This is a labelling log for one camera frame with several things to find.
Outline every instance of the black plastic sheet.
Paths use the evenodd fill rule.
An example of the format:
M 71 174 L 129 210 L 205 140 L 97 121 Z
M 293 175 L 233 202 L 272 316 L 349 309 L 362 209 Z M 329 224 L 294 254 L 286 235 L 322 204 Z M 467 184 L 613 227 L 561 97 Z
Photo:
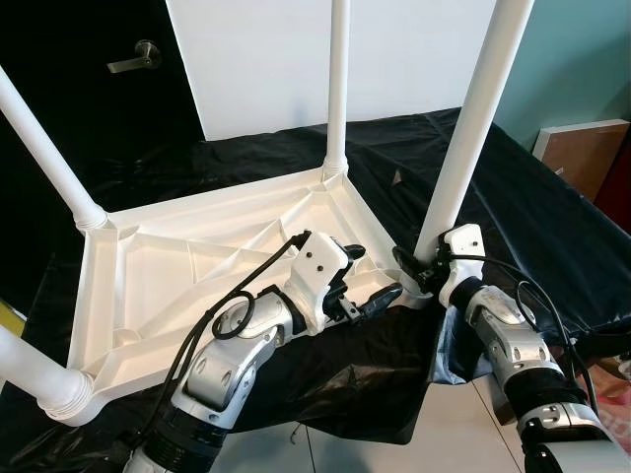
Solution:
M 411 250 L 420 232 L 458 110 L 350 123 L 349 176 L 394 241 Z M 321 165 L 324 126 L 212 143 L 172 144 L 132 164 L 92 163 L 96 200 L 115 211 Z M 572 336 L 597 356 L 631 329 L 631 239 L 590 202 L 493 126 L 462 206 L 481 226 L 487 254 L 518 264 L 555 301 Z M 64 364 L 83 241 L 70 216 L 30 313 L 24 338 Z M 485 280 L 514 280 L 485 265 Z M 548 343 L 558 337 L 537 306 Z M 406 443 L 430 381 L 460 383 L 488 372 L 482 347 L 455 310 L 401 307 L 359 327 L 296 340 L 262 367 L 236 425 L 251 430 L 300 421 L 350 439 Z M 0 398 L 0 471 L 120 471 L 116 439 L 142 425 L 156 389 L 115 400 L 92 423 L 46 418 L 11 385 Z

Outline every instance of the robotic arm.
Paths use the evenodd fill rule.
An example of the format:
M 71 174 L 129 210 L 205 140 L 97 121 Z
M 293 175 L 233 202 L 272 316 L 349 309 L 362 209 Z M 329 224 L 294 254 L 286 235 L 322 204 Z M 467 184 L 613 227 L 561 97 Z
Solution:
M 209 471 L 249 395 L 256 371 L 276 348 L 325 328 L 377 316 L 401 294 L 392 284 L 357 307 L 343 277 L 365 250 L 340 246 L 325 234 L 298 238 L 299 254 L 282 290 L 271 286 L 256 299 L 235 304 L 216 319 L 215 338 L 180 377 L 169 406 L 136 448 L 127 473 Z M 575 381 L 556 364 L 533 329 L 527 307 L 482 283 L 479 227 L 465 225 L 441 238 L 437 257 L 423 267 L 400 248 L 403 271 L 425 293 L 454 305 L 473 327 L 516 414 L 527 473 L 628 473 L 629 459 L 600 423 Z
M 133 452 L 126 473 L 209 471 L 256 371 L 276 348 L 345 320 L 357 323 L 380 315 L 401 294 L 401 285 L 394 283 L 357 307 L 344 296 L 342 278 L 364 255 L 364 247 L 343 247 L 326 234 L 306 237 L 282 290 L 270 286 L 216 319 L 215 338 L 180 377 L 169 406 Z
M 568 379 L 533 329 L 534 316 L 494 286 L 482 283 L 480 229 L 464 225 L 447 232 L 431 268 L 395 248 L 394 256 L 424 292 L 454 305 L 485 346 L 500 387 L 517 417 L 527 473 L 628 473 L 629 457 Z

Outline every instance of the door handle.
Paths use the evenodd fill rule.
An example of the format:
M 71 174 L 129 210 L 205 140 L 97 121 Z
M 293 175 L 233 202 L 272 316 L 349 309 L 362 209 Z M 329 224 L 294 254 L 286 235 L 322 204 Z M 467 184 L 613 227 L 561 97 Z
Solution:
M 118 74 L 119 72 L 133 71 L 136 69 L 156 69 L 162 63 L 160 49 L 149 39 L 141 39 L 138 41 L 134 46 L 134 51 L 138 57 L 108 63 L 107 69 L 109 69 L 109 72 Z

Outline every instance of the black cable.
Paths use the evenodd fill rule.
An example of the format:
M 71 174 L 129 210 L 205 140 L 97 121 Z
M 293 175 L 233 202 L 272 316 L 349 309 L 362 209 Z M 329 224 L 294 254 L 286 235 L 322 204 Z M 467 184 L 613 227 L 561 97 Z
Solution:
M 245 311 L 245 316 L 243 320 L 239 320 L 239 324 L 234 330 L 231 330 L 230 332 L 222 332 L 222 319 L 215 319 L 215 321 L 213 322 L 212 331 L 214 337 L 217 340 L 230 340 L 231 338 L 236 337 L 244 331 L 244 329 L 247 327 L 247 324 L 252 319 L 252 316 L 254 314 L 254 296 L 248 291 L 239 291 L 236 294 L 236 297 L 240 296 L 243 296 L 247 299 L 247 310 Z
M 254 309 L 253 296 L 249 292 L 244 291 L 245 286 L 251 283 L 258 276 L 260 276 L 276 260 L 278 260 L 283 254 L 285 254 L 285 251 L 287 251 L 291 246 L 295 245 L 297 248 L 301 248 L 305 244 L 305 241 L 307 241 L 307 238 L 309 238 L 310 235 L 311 235 L 311 232 L 304 231 L 299 235 L 295 235 L 289 238 L 263 264 L 261 264 L 258 268 L 256 268 L 240 283 L 234 286 L 225 296 L 223 296 L 220 300 L 218 300 L 212 307 L 206 310 L 206 312 L 204 312 L 204 314 L 197 321 L 197 323 L 193 325 L 193 328 L 191 328 L 188 334 L 186 335 L 186 337 L 184 337 L 184 341 L 180 345 L 179 350 L 177 351 L 177 354 L 175 355 L 174 361 L 171 364 L 171 367 L 169 368 L 169 372 L 167 373 L 167 377 L 165 378 L 162 388 L 160 389 L 158 399 L 156 400 L 154 407 L 152 409 L 152 413 L 150 414 L 143 428 L 139 431 L 138 435 L 131 442 L 131 446 L 133 448 L 136 448 L 138 445 L 140 445 L 140 443 L 142 443 L 145 437 L 155 427 L 156 422 L 158 421 L 158 416 L 160 414 L 161 408 L 163 404 L 165 403 L 165 401 L 167 400 L 167 395 L 169 394 L 170 388 L 174 384 L 175 373 L 177 372 L 177 368 L 179 367 L 179 362 L 181 361 L 182 357 L 185 354 L 184 361 L 181 364 L 181 367 L 179 367 L 179 372 L 186 373 L 192 361 L 193 355 L 195 354 L 195 349 L 197 348 L 197 345 L 199 344 L 199 341 L 201 340 L 201 337 L 203 336 L 204 331 L 206 330 L 206 327 L 208 326 L 210 321 L 213 319 L 215 314 L 219 311 L 219 309 L 221 309 L 227 302 L 229 302 L 230 300 L 234 298 L 246 297 L 248 300 L 248 308 L 247 308 L 246 317 L 247 317 L 247 314 L 249 313 L 249 318 L 251 318 L 251 313 L 253 312 L 253 309 Z M 242 323 L 240 323 L 237 329 L 233 330 L 232 332 L 228 334 L 225 334 L 225 335 L 231 335 L 230 337 L 226 337 L 226 339 L 232 338 L 236 334 L 239 334 L 246 326 L 246 323 L 244 322 L 245 321 L 242 321 Z
M 538 294 L 543 298 L 545 305 L 550 310 L 550 313 L 552 313 L 552 319 L 554 321 L 554 324 L 556 325 L 559 336 L 561 337 L 561 340 L 563 342 L 564 350 L 566 351 L 566 353 L 569 354 L 571 358 L 573 358 L 577 362 L 577 365 L 579 366 L 579 370 L 581 371 L 581 374 L 583 375 L 585 384 L 588 389 L 588 398 L 590 401 L 590 407 L 592 407 L 592 410 L 596 413 L 596 415 L 598 415 L 598 406 L 596 403 L 596 391 L 594 390 L 594 383 L 592 382 L 592 377 L 590 375 L 590 372 L 588 371 L 585 363 L 581 359 L 581 356 L 578 354 L 578 352 L 574 348 L 574 345 L 570 342 L 566 329 L 563 326 L 563 322 L 561 321 L 561 316 L 559 315 L 559 312 L 556 309 L 556 306 L 554 305 L 550 297 L 547 295 L 545 291 L 543 291 L 543 288 L 541 288 L 541 286 L 539 286 L 532 278 L 530 278 L 528 274 L 524 273 L 524 271 L 522 271 L 517 266 L 513 266 L 512 264 L 509 264 L 505 261 L 501 261 L 499 259 L 489 258 L 487 256 L 478 256 L 478 255 L 473 255 L 473 254 L 450 254 L 450 259 L 466 259 L 466 260 L 473 260 L 473 261 L 484 261 L 487 263 L 495 264 L 497 266 L 501 266 L 503 268 L 509 269 L 513 271 L 514 273 L 520 275 L 522 278 L 524 278 L 526 283 L 532 285 L 536 289 Z M 573 366 L 572 366 L 572 376 L 568 376 L 567 374 L 566 376 L 571 377 L 576 382 L 576 375 L 574 373 Z
M 309 427 L 305 426 L 305 431 L 307 432 L 307 443 L 309 444 L 309 455 L 312 458 L 312 468 L 314 473 L 316 473 L 316 463 L 314 462 L 314 449 L 312 448 L 312 439 L 309 437 Z
M 530 314 L 527 313 L 526 308 L 524 307 L 524 303 L 522 302 L 522 297 L 520 296 L 520 288 L 524 284 L 528 284 L 528 281 L 519 281 L 515 285 L 515 304 L 517 304 L 517 308 L 520 310 L 520 312 L 526 319 L 526 322 L 530 324 L 530 326 L 532 327 L 532 330 L 539 333 L 541 330 L 539 330 L 539 327 L 536 326 L 536 323 L 534 322 L 534 320 L 530 318 Z
M 522 303 L 522 297 L 520 296 L 520 288 L 524 285 L 524 284 L 530 284 L 528 281 L 522 280 L 519 281 L 516 285 L 515 285 L 515 301 L 517 303 L 517 307 L 520 309 L 520 312 L 522 313 L 522 315 L 526 318 L 526 320 L 528 321 L 528 323 L 530 323 L 530 319 L 527 317 L 526 315 L 526 309 L 524 308 L 524 304 Z M 535 325 L 534 321 L 532 323 L 530 323 L 530 326 L 532 327 L 532 329 L 535 332 L 540 332 L 540 330 L 538 329 L 538 327 Z M 574 377 L 574 357 L 572 357 L 570 355 L 570 353 L 568 353 L 568 357 L 567 360 L 565 361 L 565 363 L 569 364 L 569 367 L 567 367 L 567 372 L 570 372 L 572 374 L 572 376 Z

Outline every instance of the floor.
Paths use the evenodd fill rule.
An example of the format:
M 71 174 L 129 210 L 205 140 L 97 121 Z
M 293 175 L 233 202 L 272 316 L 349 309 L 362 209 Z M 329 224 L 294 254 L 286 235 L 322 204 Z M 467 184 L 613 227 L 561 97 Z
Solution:
M 491 414 L 492 382 L 431 385 L 405 446 L 338 439 L 284 424 L 228 436 L 213 473 L 524 473 L 515 424 L 502 427 Z

